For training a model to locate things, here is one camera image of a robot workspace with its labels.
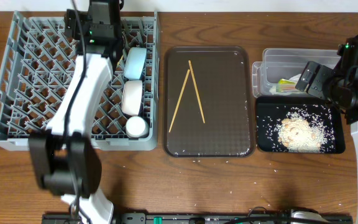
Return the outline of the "rice and food scraps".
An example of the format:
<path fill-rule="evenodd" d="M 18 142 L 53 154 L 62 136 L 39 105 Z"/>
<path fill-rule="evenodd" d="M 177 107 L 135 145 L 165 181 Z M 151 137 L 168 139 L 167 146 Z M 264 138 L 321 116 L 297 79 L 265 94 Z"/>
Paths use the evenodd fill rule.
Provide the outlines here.
<path fill-rule="evenodd" d="M 290 152 L 319 152 L 328 142 L 323 123 L 312 123 L 307 118 L 293 112 L 276 125 L 278 142 Z"/>

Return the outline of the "white pink bowl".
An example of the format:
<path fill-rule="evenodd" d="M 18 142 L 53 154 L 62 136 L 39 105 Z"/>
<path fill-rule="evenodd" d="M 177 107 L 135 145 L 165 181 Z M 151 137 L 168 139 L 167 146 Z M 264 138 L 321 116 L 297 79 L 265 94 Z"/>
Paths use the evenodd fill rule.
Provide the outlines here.
<path fill-rule="evenodd" d="M 129 116 L 137 116 L 142 102 L 142 81 L 127 81 L 122 96 L 122 112 Z"/>

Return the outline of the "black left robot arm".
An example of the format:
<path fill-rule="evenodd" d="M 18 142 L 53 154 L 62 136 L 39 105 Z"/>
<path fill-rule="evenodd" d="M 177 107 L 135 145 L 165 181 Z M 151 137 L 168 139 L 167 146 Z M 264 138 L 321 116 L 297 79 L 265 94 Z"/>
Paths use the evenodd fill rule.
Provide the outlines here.
<path fill-rule="evenodd" d="M 72 220 L 111 223 L 114 206 L 100 189 L 102 165 L 91 143 L 100 99 L 123 56 L 123 0 L 94 0 L 67 10 L 64 34 L 77 40 L 75 71 L 44 131 L 28 139 L 35 179 L 69 204 Z"/>

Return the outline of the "white napkin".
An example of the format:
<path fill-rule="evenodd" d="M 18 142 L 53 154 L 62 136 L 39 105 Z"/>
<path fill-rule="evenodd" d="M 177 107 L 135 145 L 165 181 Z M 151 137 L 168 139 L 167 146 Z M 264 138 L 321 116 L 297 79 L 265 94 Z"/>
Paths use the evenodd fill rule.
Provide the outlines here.
<path fill-rule="evenodd" d="M 299 94 L 300 92 L 295 88 L 301 74 L 297 74 L 289 79 L 280 79 L 278 83 L 273 84 L 269 92 L 273 95 L 291 95 Z"/>

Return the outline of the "green snack wrapper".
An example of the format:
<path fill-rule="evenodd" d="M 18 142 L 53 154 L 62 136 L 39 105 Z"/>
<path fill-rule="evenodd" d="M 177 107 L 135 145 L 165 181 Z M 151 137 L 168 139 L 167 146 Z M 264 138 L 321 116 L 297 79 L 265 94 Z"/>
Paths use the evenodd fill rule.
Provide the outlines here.
<path fill-rule="evenodd" d="M 290 79 L 290 80 L 280 79 L 276 84 L 276 91 L 279 93 L 296 92 L 297 89 L 295 87 L 297 82 L 298 82 L 298 78 Z"/>

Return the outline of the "wooden chopstick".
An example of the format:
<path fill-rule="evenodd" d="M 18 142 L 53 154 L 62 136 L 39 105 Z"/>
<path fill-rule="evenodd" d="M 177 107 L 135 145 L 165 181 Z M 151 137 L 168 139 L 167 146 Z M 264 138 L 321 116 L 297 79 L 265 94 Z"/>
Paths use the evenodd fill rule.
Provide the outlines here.
<path fill-rule="evenodd" d="M 190 74 L 190 69 L 188 69 L 187 72 L 186 72 L 186 76 L 185 76 L 185 79 L 183 81 L 183 84 L 182 84 L 182 87 L 181 87 L 181 90 L 180 90 L 180 94 L 179 94 L 179 97 L 178 97 L 178 100 L 177 100 L 177 103 L 176 103 L 176 106 L 175 106 L 175 110 L 174 110 L 174 113 L 173 113 L 173 117 L 172 117 L 172 120 L 171 120 L 171 123 L 170 123 L 169 130 L 168 130 L 169 133 L 172 131 L 172 128 L 173 128 L 173 125 L 174 125 L 174 122 L 175 122 L 175 118 L 177 116 L 178 108 L 179 108 L 180 103 L 181 103 L 181 99 L 182 99 L 183 92 L 184 92 L 185 87 L 186 87 L 186 83 L 187 83 L 189 74 Z"/>
<path fill-rule="evenodd" d="M 206 122 L 205 122 L 205 118 L 204 118 L 203 107 L 202 107 L 202 104 L 201 104 L 201 98 L 200 98 L 200 94 L 199 94 L 199 91 L 198 91 L 198 86 L 197 86 L 197 82 L 196 82 L 196 79 L 195 79 L 195 74 L 194 74 L 194 70 L 193 70 L 191 60 L 188 61 L 188 64 L 189 64 L 189 68 L 190 68 L 191 77 L 192 77 L 192 80 L 193 80 L 193 85 L 194 85 L 194 88 L 195 88 L 195 93 L 196 93 L 196 98 L 197 98 L 197 101 L 198 101 L 198 106 L 199 106 L 199 109 L 200 109 L 201 118 L 203 120 L 203 123 L 205 124 Z"/>

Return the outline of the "pale green cup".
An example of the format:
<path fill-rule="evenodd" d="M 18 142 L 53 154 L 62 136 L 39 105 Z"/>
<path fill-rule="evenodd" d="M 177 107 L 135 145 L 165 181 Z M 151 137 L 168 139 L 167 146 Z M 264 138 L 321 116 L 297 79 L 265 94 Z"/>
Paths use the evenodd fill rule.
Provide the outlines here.
<path fill-rule="evenodd" d="M 149 133 L 149 125 L 140 116 L 133 116 L 126 122 L 126 134 L 129 138 L 144 138 Z"/>

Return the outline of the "light blue bowl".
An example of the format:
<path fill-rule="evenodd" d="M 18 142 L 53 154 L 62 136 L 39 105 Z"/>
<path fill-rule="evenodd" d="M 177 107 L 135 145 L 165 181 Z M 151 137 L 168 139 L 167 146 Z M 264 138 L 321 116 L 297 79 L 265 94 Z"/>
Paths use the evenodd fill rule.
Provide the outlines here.
<path fill-rule="evenodd" d="M 147 49 L 133 47 L 130 49 L 124 68 L 124 76 L 128 80 L 140 80 L 145 64 Z"/>

